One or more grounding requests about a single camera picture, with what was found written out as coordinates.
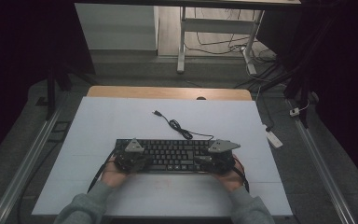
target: table leg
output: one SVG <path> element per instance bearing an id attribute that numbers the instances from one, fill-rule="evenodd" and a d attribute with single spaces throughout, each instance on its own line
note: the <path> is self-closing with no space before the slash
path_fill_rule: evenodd
<path id="1" fill-rule="evenodd" d="M 251 63 L 252 58 L 251 58 L 250 52 L 252 50 L 252 45 L 255 41 L 255 35 L 257 34 L 258 27 L 261 22 L 261 18 L 263 17 L 263 13 L 264 13 L 264 11 L 256 11 L 255 12 L 255 14 L 256 14 L 255 23 L 254 23 L 251 33 L 249 34 L 249 39 L 248 39 L 248 43 L 246 44 L 246 48 L 242 52 L 242 55 L 246 61 L 246 66 L 247 66 L 249 75 L 251 75 L 251 76 L 256 75 L 256 71 L 255 71 L 255 66 Z"/>
<path id="2" fill-rule="evenodd" d="M 182 7 L 182 18 L 180 21 L 180 44 L 178 54 L 177 73 L 183 74 L 185 72 L 185 29 L 186 29 L 186 8 Z"/>

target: wall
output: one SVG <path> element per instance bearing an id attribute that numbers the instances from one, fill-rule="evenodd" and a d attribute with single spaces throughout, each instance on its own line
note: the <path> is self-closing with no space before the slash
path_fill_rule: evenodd
<path id="1" fill-rule="evenodd" d="M 76 4 L 89 49 L 157 49 L 157 7 Z"/>

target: black keyboard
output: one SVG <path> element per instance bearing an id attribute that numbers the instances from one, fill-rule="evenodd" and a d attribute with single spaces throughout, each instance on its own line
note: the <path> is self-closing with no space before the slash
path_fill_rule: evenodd
<path id="1" fill-rule="evenodd" d="M 132 139 L 118 139 L 114 153 L 124 150 Z M 161 140 L 137 139 L 150 158 L 139 173 L 204 173 L 195 162 L 196 158 L 210 156 L 207 149 L 214 140 Z"/>

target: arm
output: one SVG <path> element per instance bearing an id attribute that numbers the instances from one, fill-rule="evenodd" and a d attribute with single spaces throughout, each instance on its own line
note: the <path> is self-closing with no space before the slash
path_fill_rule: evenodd
<path id="1" fill-rule="evenodd" d="M 76 195 L 72 202 L 58 214 L 54 224 L 101 222 L 106 211 L 107 197 L 127 178 L 127 175 L 118 171 L 113 160 L 114 158 L 106 164 L 101 181 L 97 181 L 89 193 Z"/>
<path id="2" fill-rule="evenodd" d="M 242 165 L 236 158 L 235 167 L 244 173 Z M 213 175 L 229 192 L 228 197 L 232 202 L 231 219 L 234 224 L 246 223 L 274 223 L 269 210 L 260 197 L 252 198 L 246 191 L 241 177 L 234 171 L 224 175 Z"/>

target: sleeve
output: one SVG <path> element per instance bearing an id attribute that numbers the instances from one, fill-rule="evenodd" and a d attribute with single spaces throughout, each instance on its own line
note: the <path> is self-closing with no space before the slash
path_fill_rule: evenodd
<path id="1" fill-rule="evenodd" d="M 103 182 L 96 182 L 88 194 L 76 195 L 58 214 L 54 224 L 100 223 L 106 212 L 106 199 L 112 191 L 113 189 Z"/>
<path id="2" fill-rule="evenodd" d="M 234 224 L 274 223 L 274 219 L 260 197 L 252 198 L 245 187 L 232 191 L 229 198 L 233 205 L 231 219 Z"/>

